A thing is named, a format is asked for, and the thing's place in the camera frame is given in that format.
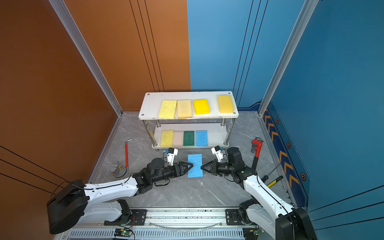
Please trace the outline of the pale yellow orange-backed sponge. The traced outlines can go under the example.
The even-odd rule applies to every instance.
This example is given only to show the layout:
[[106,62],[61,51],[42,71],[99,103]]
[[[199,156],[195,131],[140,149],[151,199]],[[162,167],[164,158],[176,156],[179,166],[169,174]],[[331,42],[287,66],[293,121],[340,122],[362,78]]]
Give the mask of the pale yellow orange-backed sponge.
[[177,101],[178,119],[187,119],[193,116],[191,100]]

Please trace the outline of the beige foam sponge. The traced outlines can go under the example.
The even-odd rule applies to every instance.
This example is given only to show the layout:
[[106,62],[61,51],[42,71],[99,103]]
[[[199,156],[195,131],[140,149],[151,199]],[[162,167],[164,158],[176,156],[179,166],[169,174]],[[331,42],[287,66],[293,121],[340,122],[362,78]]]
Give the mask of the beige foam sponge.
[[174,131],[173,148],[181,148],[184,146],[184,131]]

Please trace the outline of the light yellow cellulose sponge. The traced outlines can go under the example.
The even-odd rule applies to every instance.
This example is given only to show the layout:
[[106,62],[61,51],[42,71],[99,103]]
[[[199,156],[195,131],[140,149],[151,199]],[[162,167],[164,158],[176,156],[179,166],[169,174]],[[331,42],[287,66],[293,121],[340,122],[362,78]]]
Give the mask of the light yellow cellulose sponge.
[[177,101],[163,100],[158,114],[159,119],[174,119],[176,114]]

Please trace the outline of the blue cellulose sponge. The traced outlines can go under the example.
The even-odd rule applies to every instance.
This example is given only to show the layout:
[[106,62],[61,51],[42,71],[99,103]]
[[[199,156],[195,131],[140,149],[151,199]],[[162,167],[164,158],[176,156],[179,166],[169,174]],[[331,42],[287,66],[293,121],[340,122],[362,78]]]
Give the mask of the blue cellulose sponge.
[[208,131],[196,131],[196,147],[208,146]]
[[188,163],[193,164],[193,167],[188,171],[188,178],[201,178],[203,177],[203,165],[202,154],[188,155]]

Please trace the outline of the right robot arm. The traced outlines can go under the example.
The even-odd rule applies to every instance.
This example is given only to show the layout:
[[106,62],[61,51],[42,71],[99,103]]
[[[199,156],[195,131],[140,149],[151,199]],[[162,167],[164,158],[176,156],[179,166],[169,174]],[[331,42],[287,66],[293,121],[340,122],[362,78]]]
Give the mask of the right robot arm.
[[238,148],[227,150],[227,162],[213,160],[201,169],[215,176],[232,176],[233,181],[251,194],[251,200],[240,204],[242,221],[261,227],[274,240],[316,240],[318,237],[306,210],[294,207],[275,194],[256,170],[243,161]]

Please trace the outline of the green scouring sponge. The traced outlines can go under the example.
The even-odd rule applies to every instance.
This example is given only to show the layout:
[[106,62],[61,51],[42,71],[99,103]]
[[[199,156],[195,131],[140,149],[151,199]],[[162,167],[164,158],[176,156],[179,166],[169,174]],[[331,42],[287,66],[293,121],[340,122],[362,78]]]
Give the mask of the green scouring sponge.
[[184,131],[183,146],[184,147],[194,147],[195,146],[195,132],[194,131]]

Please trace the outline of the bright yellow foam sponge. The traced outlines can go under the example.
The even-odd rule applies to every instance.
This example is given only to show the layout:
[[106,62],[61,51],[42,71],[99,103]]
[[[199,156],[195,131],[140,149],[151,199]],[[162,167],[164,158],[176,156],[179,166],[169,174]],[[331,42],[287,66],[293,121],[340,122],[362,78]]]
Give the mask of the bright yellow foam sponge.
[[210,106],[208,100],[195,100],[194,109],[196,115],[207,115],[210,114]]

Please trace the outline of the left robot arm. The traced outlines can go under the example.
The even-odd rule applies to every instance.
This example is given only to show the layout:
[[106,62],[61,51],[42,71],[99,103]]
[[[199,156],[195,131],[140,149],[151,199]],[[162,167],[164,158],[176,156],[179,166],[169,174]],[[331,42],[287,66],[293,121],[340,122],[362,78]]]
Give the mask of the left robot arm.
[[166,166],[162,158],[155,158],[126,179],[102,184],[73,181],[47,203],[50,234],[63,233],[78,223],[105,221],[121,225],[128,222],[132,213],[126,198],[148,192],[156,182],[184,176],[193,166],[186,162]]

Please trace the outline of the golden yellow sponge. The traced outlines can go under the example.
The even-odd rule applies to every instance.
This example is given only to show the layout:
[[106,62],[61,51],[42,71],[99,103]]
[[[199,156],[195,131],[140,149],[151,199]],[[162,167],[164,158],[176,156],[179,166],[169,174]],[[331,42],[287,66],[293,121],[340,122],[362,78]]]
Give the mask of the golden yellow sponge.
[[231,95],[218,96],[218,104],[221,114],[230,114],[235,111]]

